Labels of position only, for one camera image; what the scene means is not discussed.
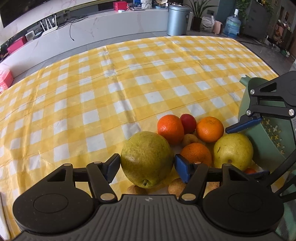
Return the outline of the yellow pear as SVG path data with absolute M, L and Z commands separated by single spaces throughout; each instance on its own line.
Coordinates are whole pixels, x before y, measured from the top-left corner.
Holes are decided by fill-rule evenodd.
M 253 146 L 246 135 L 230 133 L 215 143 L 213 153 L 215 168 L 222 168 L 223 164 L 231 164 L 245 171 L 252 163 Z

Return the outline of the orange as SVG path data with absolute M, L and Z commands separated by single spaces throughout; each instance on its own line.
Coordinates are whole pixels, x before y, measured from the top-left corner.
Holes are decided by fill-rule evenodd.
M 179 145 L 184 138 L 184 128 L 179 117 L 173 114 L 162 116 L 157 123 L 158 134 L 170 145 Z
M 217 118 L 208 116 L 197 123 L 196 134 L 203 142 L 214 143 L 224 135 L 224 126 Z
M 212 156 L 209 149 L 200 143 L 191 143 L 185 146 L 181 150 L 180 155 L 189 163 L 203 163 L 209 167 L 212 165 Z

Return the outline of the small yellow fruit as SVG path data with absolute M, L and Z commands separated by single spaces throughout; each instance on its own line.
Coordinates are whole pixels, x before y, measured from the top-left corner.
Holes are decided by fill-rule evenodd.
M 199 138 L 197 138 L 195 135 L 193 134 L 185 134 L 184 138 L 182 140 L 181 146 L 184 148 L 186 146 L 188 146 L 189 144 L 192 143 L 199 143 L 199 144 L 203 144 L 205 145 L 205 142 L 203 142 L 202 140 L 200 140 Z

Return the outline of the pink small bin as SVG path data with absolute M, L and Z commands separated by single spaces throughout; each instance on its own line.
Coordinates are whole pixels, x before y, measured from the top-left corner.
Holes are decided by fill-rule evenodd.
M 220 21 L 215 20 L 212 32 L 215 35 L 218 35 L 221 33 L 222 30 L 223 30 L 223 24 Z

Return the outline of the white plastic bag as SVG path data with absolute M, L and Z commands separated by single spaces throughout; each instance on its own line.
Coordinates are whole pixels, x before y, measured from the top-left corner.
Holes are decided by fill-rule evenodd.
M 206 17 L 203 16 L 201 20 L 200 29 L 205 32 L 212 32 L 215 25 L 214 16 Z

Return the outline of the blue water jug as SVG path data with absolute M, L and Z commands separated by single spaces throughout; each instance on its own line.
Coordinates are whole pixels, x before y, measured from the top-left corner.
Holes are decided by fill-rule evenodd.
M 225 27 L 223 33 L 230 38 L 237 38 L 240 31 L 241 21 L 238 18 L 239 9 L 235 9 L 234 15 L 229 16 L 226 19 Z

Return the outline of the dark grey cabinet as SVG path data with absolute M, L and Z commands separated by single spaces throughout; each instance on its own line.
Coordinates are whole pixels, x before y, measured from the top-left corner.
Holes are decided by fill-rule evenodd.
M 244 22 L 243 35 L 262 40 L 267 32 L 271 13 L 257 1 L 250 1 L 246 9 L 246 20 Z

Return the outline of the potted green plant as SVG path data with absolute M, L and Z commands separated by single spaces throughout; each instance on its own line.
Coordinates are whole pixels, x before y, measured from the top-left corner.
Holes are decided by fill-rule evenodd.
M 210 2 L 211 0 L 201 0 L 201 1 L 189 0 L 189 4 L 185 4 L 193 12 L 191 30 L 199 32 L 203 12 L 208 8 L 217 7 L 217 5 L 210 5 Z

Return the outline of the brown longan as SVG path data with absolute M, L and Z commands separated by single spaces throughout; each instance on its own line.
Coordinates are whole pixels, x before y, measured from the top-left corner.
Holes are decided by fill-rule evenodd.
M 168 193 L 179 197 L 180 194 L 183 192 L 185 186 L 186 184 L 182 181 L 182 179 L 177 178 L 173 180 L 168 186 Z
M 131 185 L 127 188 L 126 194 L 131 195 L 147 195 L 147 191 L 144 188 L 138 187 L 137 185 Z

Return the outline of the black television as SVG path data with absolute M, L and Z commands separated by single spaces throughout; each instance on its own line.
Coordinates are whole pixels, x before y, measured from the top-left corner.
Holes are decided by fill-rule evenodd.
M 3 27 L 6 27 L 26 12 L 46 2 L 46 0 L 1 0 L 0 12 Z

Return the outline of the white wifi router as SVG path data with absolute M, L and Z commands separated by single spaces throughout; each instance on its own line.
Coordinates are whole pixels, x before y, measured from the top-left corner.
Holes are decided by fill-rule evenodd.
M 55 19 L 50 20 L 49 18 L 40 21 L 40 25 L 42 27 L 42 35 L 49 34 L 55 30 L 57 30 L 58 26 Z

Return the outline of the grey metal trash can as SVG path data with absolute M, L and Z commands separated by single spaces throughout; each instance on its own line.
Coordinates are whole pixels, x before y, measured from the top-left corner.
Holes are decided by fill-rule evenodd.
M 185 35 L 188 27 L 190 8 L 186 6 L 170 5 L 168 13 L 166 34 L 169 36 Z

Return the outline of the yellow checkered tablecloth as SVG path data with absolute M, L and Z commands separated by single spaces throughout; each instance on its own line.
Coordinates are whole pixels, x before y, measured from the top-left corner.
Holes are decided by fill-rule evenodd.
M 63 163 L 103 162 L 167 114 L 235 123 L 243 76 L 276 73 L 236 40 L 175 36 L 99 47 L 14 84 L 1 94 L 1 235 L 19 234 L 14 200 Z

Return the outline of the pink box on floor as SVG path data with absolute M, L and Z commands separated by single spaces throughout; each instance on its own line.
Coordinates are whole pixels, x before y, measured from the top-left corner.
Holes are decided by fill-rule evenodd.
M 3 93 L 7 90 L 13 83 L 13 75 L 10 69 L 4 65 L 1 65 L 0 68 L 0 93 Z

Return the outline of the red box on bench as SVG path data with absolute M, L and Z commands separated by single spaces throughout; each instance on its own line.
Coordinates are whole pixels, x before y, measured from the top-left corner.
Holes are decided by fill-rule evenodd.
M 126 1 L 114 1 L 113 2 L 113 9 L 115 11 L 126 11 L 127 6 L 128 6 L 128 4 Z

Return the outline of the large green pear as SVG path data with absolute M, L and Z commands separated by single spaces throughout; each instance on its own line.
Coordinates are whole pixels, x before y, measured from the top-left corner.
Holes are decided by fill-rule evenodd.
M 150 189 L 170 174 L 174 154 L 164 137 L 141 131 L 125 142 L 120 163 L 129 181 L 140 188 Z

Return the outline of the small red cherry tomato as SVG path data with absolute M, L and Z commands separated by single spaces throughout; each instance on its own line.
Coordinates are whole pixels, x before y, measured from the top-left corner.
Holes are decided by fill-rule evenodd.
M 245 174 L 255 174 L 257 173 L 257 171 L 255 169 L 252 169 L 252 168 L 247 168 L 245 171 L 244 171 Z

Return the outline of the pink box on bench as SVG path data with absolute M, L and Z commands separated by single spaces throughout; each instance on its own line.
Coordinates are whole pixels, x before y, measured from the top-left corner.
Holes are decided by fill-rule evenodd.
M 8 48 L 7 51 L 9 54 L 15 52 L 17 49 L 19 49 L 20 47 L 22 47 L 23 45 L 25 45 L 27 42 L 27 39 L 25 36 L 20 37 L 19 39 L 17 39 L 15 42 L 13 42 Z

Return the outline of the green colander bowl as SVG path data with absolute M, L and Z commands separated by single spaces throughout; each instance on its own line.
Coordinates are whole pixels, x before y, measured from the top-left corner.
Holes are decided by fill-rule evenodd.
M 245 76 L 240 79 L 246 89 L 241 100 L 238 120 L 246 114 L 249 107 L 248 86 L 257 87 L 268 80 L 259 77 Z M 268 106 L 285 107 L 283 102 L 262 101 Z M 253 161 L 262 169 L 274 171 L 295 150 L 295 117 L 292 120 L 263 116 L 258 125 L 247 128 L 245 134 L 253 146 Z

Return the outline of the white marble tv bench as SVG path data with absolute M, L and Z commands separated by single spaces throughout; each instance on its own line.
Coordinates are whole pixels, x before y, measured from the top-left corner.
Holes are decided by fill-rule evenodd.
M 30 68 L 69 50 L 105 39 L 167 29 L 168 10 L 107 11 L 68 24 L 27 42 L 10 54 L 1 65 L 17 77 Z

